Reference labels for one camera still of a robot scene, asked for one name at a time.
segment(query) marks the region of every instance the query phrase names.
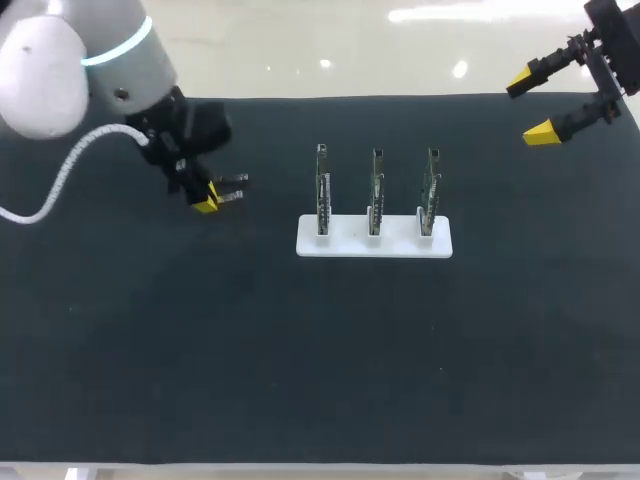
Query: white cable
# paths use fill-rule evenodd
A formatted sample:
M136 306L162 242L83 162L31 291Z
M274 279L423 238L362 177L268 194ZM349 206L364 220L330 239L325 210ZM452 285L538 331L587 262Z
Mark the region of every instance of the white cable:
M19 223L22 225L32 225L34 223L38 223L40 220L49 215L49 213L51 213L51 210L53 209L53 206L58 200L58 197L60 196L60 192L62 192L62 188L64 187L64 184L66 183L67 178L71 173L71 169L78 161L78 158L80 157L82 152L84 152L86 148L98 138L109 135L110 133L124 133L125 135L129 135L136 142L138 142L138 145L140 145L141 147L145 147L149 144L149 139L142 132L139 132L135 128L131 128L127 125L111 124L98 127L82 137L80 141L76 143L76 146L73 147L73 149L69 153L69 156L62 164L62 167L60 167L60 172L56 177L56 181L53 183L53 187L51 187L49 196L47 197L47 200L44 202L44 205L38 213L30 217L23 217L0 207L0 217L4 217L11 222Z

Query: screw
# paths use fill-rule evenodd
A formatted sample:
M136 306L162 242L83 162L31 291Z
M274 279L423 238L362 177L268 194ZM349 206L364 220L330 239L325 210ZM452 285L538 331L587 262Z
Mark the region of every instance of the screw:
M115 92L113 92L113 94L121 102L126 102L127 100L129 100L129 92L127 92L124 88L118 88Z

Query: white base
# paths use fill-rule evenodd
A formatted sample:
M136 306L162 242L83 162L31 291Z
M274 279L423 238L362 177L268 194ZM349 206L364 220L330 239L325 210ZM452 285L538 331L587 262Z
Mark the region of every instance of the white base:
M453 245L447 217L436 217L433 236L423 237L417 215L385 215L379 236L369 235L367 215L331 215L329 235L322 236L317 216L302 215L296 252L301 257L450 258Z

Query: dark mat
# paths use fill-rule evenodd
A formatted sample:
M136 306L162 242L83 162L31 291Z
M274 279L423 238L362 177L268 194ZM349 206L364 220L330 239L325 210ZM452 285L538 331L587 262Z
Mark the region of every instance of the dark mat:
M521 139L584 100L230 101L212 165L253 184L215 216L100 141L0 222L0 461L640 463L640 134ZM73 140L0 144L0 204L37 210ZM453 258L299 258L319 142L334 213L375 146L414 212L440 148Z

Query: white floor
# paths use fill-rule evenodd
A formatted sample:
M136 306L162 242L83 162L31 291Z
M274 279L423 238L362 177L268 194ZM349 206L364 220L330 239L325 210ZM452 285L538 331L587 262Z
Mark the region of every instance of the white floor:
M586 0L143 1L183 90L202 97L504 92L591 26ZM578 65L538 89L594 90ZM640 115L640 96L629 105Z

